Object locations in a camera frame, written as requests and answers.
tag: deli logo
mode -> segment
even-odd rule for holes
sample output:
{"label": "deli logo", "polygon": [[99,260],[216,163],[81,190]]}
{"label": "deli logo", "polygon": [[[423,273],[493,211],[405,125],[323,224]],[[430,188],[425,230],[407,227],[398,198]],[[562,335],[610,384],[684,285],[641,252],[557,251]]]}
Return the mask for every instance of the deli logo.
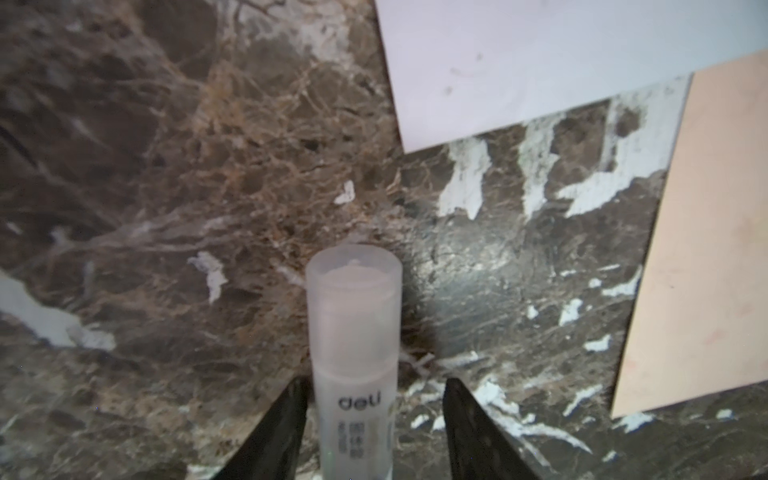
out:
{"label": "deli logo", "polygon": [[339,407],[341,410],[350,410],[354,407],[355,410],[365,410],[368,407],[376,407],[382,402],[382,392],[379,390],[376,392],[376,399],[373,398],[373,394],[368,395],[368,398],[361,396],[353,399],[351,396],[341,397],[339,399]]}

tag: paper sheet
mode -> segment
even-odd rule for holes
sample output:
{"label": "paper sheet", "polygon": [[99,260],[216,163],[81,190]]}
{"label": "paper sheet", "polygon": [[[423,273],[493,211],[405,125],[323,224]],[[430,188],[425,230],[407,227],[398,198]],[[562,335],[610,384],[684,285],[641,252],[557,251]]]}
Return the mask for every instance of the paper sheet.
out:
{"label": "paper sheet", "polygon": [[768,48],[768,2],[376,0],[406,152]]}
{"label": "paper sheet", "polygon": [[694,75],[614,417],[768,379],[768,50]]}

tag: marble tile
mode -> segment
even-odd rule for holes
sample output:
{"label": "marble tile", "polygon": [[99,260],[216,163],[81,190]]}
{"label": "marble tile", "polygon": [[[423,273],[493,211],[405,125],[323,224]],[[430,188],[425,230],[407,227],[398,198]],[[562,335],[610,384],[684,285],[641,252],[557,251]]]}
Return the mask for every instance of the marble tile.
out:
{"label": "marble tile", "polygon": [[[28,0],[0,18],[0,267],[115,342],[55,346],[0,317],[4,476],[210,476],[309,371],[302,271],[341,242],[405,267],[397,478],[447,476],[451,375],[542,478],[768,465],[765,385],[609,417],[633,305],[631,286],[610,293],[642,264],[664,166],[579,214],[568,188],[627,171],[611,153],[649,127],[647,101],[404,155],[370,2]],[[335,203],[349,181],[354,200]],[[472,211],[480,189],[473,220],[440,215],[451,182]],[[305,440],[311,478],[313,420]]]}

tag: marble surface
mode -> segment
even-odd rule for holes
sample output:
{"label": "marble surface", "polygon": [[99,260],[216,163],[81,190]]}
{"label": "marble surface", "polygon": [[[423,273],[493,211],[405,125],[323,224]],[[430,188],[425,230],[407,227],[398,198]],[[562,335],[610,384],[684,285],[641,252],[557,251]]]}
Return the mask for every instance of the marble surface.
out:
{"label": "marble surface", "polygon": [[3,478],[209,478],[309,371],[301,272],[341,242],[405,267],[396,478],[448,476],[447,376],[542,478],[768,467],[765,384],[609,416],[686,79],[404,155],[370,2],[0,18]]}

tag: dark marble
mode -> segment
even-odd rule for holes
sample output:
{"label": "dark marble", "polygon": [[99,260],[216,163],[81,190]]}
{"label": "dark marble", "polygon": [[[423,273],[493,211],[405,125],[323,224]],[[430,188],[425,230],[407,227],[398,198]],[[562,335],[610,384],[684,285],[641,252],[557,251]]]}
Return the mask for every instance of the dark marble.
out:
{"label": "dark marble", "polygon": [[[0,19],[0,266],[116,342],[56,347],[2,316],[3,478],[206,478],[309,371],[300,272],[345,241],[402,259],[403,349],[435,356],[401,365],[395,478],[448,476],[444,432],[431,428],[434,385],[449,375],[471,388],[492,379],[521,416],[592,451],[525,436],[542,478],[727,480],[768,467],[765,384],[660,409],[629,433],[609,417],[633,299],[588,281],[626,282],[642,264],[664,172],[564,215],[555,193],[611,168],[599,164],[607,102],[555,126],[560,159],[530,220],[523,125],[482,135],[492,166],[477,218],[439,217],[454,164],[447,147],[403,154],[368,1],[9,0]],[[615,134],[641,122],[625,112]],[[347,180],[356,199],[336,205]],[[212,304],[187,261],[202,250],[228,279]],[[575,298],[581,318],[559,326]],[[606,333],[607,351],[583,348]],[[423,376],[434,382],[419,391]],[[721,409],[734,418],[716,419]],[[304,478],[315,441],[310,419]]]}

